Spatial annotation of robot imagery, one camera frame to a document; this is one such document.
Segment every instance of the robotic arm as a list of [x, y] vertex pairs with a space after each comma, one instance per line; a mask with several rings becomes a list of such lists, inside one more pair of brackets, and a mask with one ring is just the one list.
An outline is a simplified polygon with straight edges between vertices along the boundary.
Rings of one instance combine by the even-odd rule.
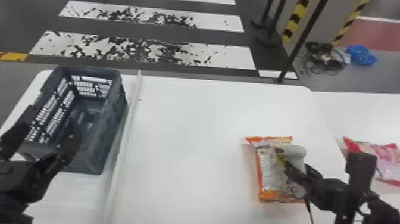
[[[346, 173], [350, 175], [349, 184], [339, 179], [325, 179], [311, 166], [305, 166], [304, 173], [298, 168], [299, 161], [287, 161], [285, 175], [305, 189], [306, 202], [312, 202], [320, 210], [333, 212], [336, 215], [335, 224], [353, 224], [357, 212], [364, 216], [364, 224], [399, 224], [399, 211], [370, 190], [376, 160], [370, 154], [349, 153], [346, 164]], [[360, 211], [364, 203], [368, 203], [370, 214]]]
[[23, 214], [30, 203], [40, 201], [51, 180], [68, 166], [80, 145], [80, 135], [73, 125], [57, 148], [35, 162], [10, 161], [30, 131], [19, 123], [0, 137], [0, 223], [31, 224], [33, 218]]

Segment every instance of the plastic crate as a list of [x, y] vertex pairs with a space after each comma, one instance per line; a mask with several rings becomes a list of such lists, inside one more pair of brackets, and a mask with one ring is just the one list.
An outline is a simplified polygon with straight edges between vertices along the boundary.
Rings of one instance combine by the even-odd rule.
[[64, 171], [101, 174], [127, 105], [119, 72], [57, 67], [40, 91], [20, 117], [31, 130], [18, 152], [27, 160], [37, 160], [57, 150], [73, 122], [82, 142]]

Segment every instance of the chip bag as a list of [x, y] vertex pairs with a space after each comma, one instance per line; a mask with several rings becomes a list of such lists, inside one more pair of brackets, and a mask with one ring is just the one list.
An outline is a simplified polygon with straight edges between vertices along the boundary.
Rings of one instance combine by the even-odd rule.
[[396, 144], [377, 145], [346, 137], [343, 141], [348, 152], [364, 152], [377, 157], [376, 179], [400, 186], [400, 150]]
[[298, 185], [283, 173], [284, 159], [276, 155], [274, 144], [290, 144], [292, 137], [247, 137], [256, 150], [258, 199], [260, 202], [300, 202], [296, 198]]

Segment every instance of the red snack package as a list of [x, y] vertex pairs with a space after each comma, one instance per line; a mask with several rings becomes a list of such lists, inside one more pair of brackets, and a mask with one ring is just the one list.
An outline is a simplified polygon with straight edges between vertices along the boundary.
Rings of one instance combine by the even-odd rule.
[[400, 149], [396, 144], [377, 145], [346, 137], [343, 137], [343, 141], [348, 152], [364, 152], [377, 157], [376, 179], [400, 186]]

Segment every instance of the white floor marking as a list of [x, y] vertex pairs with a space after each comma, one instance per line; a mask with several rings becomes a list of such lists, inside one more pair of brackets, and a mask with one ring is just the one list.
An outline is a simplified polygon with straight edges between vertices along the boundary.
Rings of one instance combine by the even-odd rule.
[[242, 21], [240, 17], [236, 15], [196, 13], [191, 11], [165, 10], [162, 8], [113, 5], [86, 1], [68, 2], [59, 16], [244, 32]]
[[180, 0], [180, 1], [193, 1], [193, 2], [205, 2], [225, 5], [236, 5], [235, 0]]
[[255, 70], [248, 47], [46, 31], [30, 54]]
[[[260, 77], [278, 78], [280, 75], [280, 71], [259, 70], [258, 74]], [[296, 73], [288, 72], [285, 76], [285, 79], [298, 79], [298, 78], [296, 76]]]
[[379, 17], [368, 17], [368, 16], [358, 16], [357, 20], [368, 20], [383, 23], [400, 23], [400, 20], [394, 20], [391, 18], [379, 18]]

